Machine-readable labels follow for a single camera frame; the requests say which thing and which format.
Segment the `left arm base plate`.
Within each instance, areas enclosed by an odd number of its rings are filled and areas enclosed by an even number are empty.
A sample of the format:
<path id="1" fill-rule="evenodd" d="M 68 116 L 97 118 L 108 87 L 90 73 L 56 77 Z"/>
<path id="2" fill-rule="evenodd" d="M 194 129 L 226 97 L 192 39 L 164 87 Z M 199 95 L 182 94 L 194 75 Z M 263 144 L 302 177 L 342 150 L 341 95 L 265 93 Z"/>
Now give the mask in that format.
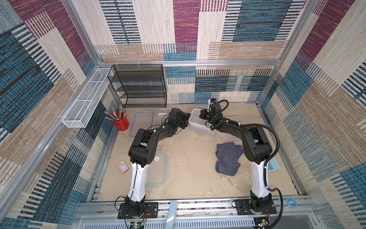
<path id="1" fill-rule="evenodd" d="M 157 218 L 159 209 L 158 202 L 144 202 L 127 205 L 122 203 L 118 211 L 118 219 L 154 219 Z"/>

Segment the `clear lunch box base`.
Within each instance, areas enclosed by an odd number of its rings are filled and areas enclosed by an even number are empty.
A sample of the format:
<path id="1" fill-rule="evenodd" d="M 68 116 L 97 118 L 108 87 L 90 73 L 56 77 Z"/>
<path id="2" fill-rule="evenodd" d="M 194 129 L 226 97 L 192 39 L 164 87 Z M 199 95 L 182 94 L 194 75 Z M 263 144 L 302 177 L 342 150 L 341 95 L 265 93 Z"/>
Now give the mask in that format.
<path id="1" fill-rule="evenodd" d="M 230 117 L 227 117 L 228 119 L 231 119 L 232 121 L 235 121 L 237 123 L 240 123 L 240 124 L 246 124 L 244 118 L 242 116 L 230 116 Z M 233 136 L 233 135 L 230 135 L 228 137 L 230 140 L 232 140 L 233 142 L 239 140 L 238 137 L 236 136 Z"/>

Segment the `blue-rimmed clear lid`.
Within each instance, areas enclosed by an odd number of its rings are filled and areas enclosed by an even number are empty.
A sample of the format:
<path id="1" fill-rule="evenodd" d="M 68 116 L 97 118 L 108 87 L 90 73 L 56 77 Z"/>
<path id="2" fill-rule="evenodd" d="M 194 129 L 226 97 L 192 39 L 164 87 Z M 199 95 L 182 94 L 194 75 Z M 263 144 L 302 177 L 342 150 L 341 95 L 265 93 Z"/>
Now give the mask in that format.
<path id="1" fill-rule="evenodd" d="M 132 127 L 130 130 L 130 137 L 135 137 L 139 129 L 147 129 L 153 124 L 152 111 L 140 111 L 134 116 Z"/>

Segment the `blue-rimmed clear lunch box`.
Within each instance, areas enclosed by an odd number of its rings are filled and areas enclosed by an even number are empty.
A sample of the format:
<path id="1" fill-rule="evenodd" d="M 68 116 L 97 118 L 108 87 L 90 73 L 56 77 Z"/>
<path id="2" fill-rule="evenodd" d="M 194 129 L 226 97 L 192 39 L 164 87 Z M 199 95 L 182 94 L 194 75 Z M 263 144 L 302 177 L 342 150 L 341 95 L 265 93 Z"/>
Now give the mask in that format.
<path id="1" fill-rule="evenodd" d="M 154 111 L 151 129 L 158 128 L 168 117 L 171 108 L 157 108 Z"/>

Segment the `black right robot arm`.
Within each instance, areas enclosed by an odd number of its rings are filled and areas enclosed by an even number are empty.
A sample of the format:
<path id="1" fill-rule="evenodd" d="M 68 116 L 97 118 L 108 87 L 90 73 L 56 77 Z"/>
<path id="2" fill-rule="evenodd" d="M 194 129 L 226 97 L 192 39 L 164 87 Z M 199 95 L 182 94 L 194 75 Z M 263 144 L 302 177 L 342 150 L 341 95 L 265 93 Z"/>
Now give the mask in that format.
<path id="1" fill-rule="evenodd" d="M 203 109 L 200 118 L 208 121 L 210 129 L 233 135 L 242 140 L 244 155 L 251 162 L 253 175 L 250 192 L 250 208 L 255 214 L 265 211 L 273 205 L 271 189 L 268 186 L 269 161 L 279 151 L 279 137 L 270 127 L 262 124 L 240 124 L 223 117 L 223 111 L 229 106 L 227 100 L 211 98 L 208 108 Z"/>

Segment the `green-rimmed lunch box lid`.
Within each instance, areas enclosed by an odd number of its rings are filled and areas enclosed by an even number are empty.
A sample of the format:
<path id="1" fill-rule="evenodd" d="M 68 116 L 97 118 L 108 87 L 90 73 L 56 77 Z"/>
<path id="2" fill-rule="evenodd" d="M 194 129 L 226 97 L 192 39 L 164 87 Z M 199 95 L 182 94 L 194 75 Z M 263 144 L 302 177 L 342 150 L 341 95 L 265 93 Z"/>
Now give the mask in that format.
<path id="1" fill-rule="evenodd" d="M 147 189 L 158 188 L 166 182 L 170 168 L 169 163 L 168 155 L 158 150 L 148 168 L 145 184 Z"/>

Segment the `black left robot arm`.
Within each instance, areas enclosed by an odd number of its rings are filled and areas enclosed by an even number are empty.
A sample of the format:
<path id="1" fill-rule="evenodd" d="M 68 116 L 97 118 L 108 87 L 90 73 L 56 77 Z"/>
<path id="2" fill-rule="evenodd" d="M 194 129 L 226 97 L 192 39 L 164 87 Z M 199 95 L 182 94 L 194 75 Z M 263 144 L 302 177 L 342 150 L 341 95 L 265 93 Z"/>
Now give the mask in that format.
<path id="1" fill-rule="evenodd" d="M 124 199 L 128 212 L 140 216 L 144 212 L 145 183 L 149 165 L 155 158 L 160 140 L 174 136 L 177 130 L 188 127 L 191 114 L 172 108 L 166 119 L 153 129 L 139 129 L 128 155 L 132 163 L 130 190 Z"/>

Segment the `grey cleaning cloth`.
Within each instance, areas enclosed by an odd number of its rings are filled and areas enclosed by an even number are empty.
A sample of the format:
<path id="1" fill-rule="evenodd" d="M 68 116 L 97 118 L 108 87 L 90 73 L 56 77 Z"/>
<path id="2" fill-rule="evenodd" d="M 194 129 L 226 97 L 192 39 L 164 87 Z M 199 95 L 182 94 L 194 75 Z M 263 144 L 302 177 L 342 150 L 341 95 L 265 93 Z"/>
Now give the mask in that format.
<path id="1" fill-rule="evenodd" d="M 216 172 L 226 176 L 235 176 L 241 166 L 238 159 L 243 153 L 243 147 L 235 145 L 234 142 L 217 144 L 215 152 L 217 157 Z"/>

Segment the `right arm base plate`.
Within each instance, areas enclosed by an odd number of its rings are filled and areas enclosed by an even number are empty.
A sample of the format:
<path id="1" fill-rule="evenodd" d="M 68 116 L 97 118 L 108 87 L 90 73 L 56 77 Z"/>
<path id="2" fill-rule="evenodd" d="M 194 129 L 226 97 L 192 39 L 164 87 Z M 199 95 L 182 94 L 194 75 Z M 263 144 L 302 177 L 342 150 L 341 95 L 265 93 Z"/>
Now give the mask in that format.
<path id="1" fill-rule="evenodd" d="M 237 210 L 238 215 L 275 215 L 277 214 L 277 209 L 274 202 L 271 200 L 264 207 L 260 207 L 254 210 L 251 206 L 251 199 L 234 199 L 232 201 L 232 206 Z"/>

